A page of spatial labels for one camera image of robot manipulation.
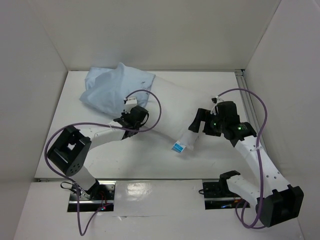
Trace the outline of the white pillow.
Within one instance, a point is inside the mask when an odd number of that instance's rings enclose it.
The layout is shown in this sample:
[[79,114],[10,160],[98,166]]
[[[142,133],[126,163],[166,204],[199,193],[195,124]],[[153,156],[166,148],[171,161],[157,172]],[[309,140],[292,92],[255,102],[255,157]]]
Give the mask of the white pillow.
[[199,134],[188,128],[199,108],[209,110],[213,107],[213,95],[176,85],[158,76],[153,80],[151,92],[159,101],[149,96],[144,107],[149,113],[145,126],[151,128],[156,124],[154,131],[193,150]]

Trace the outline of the light blue pillowcase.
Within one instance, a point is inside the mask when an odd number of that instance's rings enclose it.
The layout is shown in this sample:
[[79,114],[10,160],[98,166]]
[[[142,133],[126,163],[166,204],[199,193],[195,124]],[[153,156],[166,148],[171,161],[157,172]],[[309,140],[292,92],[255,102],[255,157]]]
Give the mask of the light blue pillowcase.
[[85,77],[85,91],[79,100],[89,107],[117,117],[124,110],[124,99],[132,92],[138,105],[146,106],[155,75],[119,63],[115,69],[91,67]]

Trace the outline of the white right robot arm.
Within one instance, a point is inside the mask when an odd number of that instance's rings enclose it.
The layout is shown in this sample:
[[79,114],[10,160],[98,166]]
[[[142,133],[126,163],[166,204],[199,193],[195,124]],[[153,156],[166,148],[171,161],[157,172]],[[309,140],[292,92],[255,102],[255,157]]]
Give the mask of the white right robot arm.
[[221,137],[246,160],[258,179],[255,186],[236,170],[220,174],[214,191],[223,196],[237,195],[256,211],[259,221],[267,228],[297,218],[304,193],[292,186],[273,164],[260,145],[258,135],[249,122],[242,122],[233,101],[217,103],[212,110],[199,108],[189,131]]

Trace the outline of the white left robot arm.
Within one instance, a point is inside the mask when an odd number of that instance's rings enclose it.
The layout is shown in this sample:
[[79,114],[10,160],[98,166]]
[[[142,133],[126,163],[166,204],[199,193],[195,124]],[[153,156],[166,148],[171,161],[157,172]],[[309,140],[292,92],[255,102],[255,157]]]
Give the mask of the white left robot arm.
[[106,127],[78,129],[74,125],[65,127],[55,142],[46,150],[46,161],[51,161],[88,200],[97,197],[104,189],[84,167],[90,150],[104,144],[121,141],[138,133],[149,118],[148,111],[135,106]]

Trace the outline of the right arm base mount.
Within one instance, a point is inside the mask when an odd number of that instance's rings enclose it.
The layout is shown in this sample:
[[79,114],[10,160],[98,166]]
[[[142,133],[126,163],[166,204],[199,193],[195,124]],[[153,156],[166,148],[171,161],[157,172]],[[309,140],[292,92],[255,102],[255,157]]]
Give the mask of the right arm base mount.
[[198,193],[203,196],[206,210],[224,210],[244,206],[242,198],[232,192],[225,191],[220,186],[218,179],[203,180]]

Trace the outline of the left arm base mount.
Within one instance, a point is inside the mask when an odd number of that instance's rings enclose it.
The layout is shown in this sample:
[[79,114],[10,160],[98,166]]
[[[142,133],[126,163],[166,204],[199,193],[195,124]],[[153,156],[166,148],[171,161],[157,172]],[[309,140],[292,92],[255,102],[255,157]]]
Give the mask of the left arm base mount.
[[[97,209],[100,209],[101,212],[113,212],[114,211],[114,199],[115,199],[115,190],[116,182],[101,180],[99,182],[99,188],[97,193],[93,193],[91,196],[84,192],[80,191],[79,196],[79,211],[80,212],[95,212]],[[60,184],[60,187],[64,190],[69,191],[69,200],[67,206],[68,213],[77,212],[77,193],[76,187],[73,183],[63,181]]]

